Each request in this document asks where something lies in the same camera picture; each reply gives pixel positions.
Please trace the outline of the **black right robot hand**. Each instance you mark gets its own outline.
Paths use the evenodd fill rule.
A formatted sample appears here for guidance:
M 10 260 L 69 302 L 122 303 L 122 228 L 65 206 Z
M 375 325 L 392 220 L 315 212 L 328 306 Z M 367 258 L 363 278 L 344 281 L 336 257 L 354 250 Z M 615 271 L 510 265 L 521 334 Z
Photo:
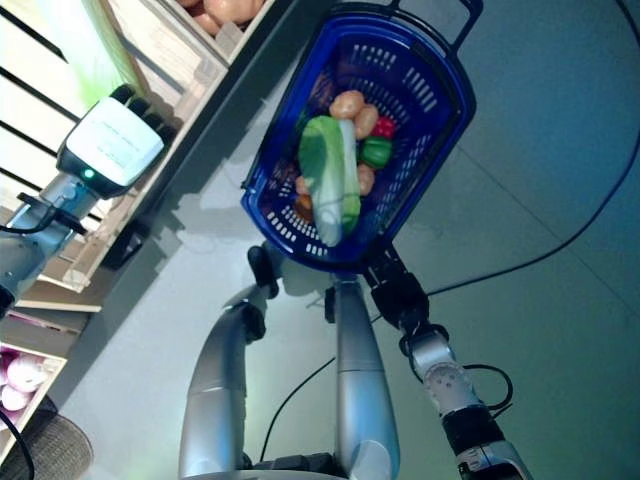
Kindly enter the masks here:
M 394 328 L 412 333 L 429 324 L 429 300 L 393 245 L 366 258 L 363 272 L 379 313 Z

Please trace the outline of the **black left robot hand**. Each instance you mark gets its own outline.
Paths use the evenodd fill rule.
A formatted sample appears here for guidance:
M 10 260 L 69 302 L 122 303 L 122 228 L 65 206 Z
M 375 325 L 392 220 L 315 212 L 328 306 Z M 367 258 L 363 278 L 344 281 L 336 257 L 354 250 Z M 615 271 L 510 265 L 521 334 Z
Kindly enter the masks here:
M 97 101 L 58 149 L 56 168 L 100 199 L 125 194 L 171 145 L 176 128 L 130 84 Z

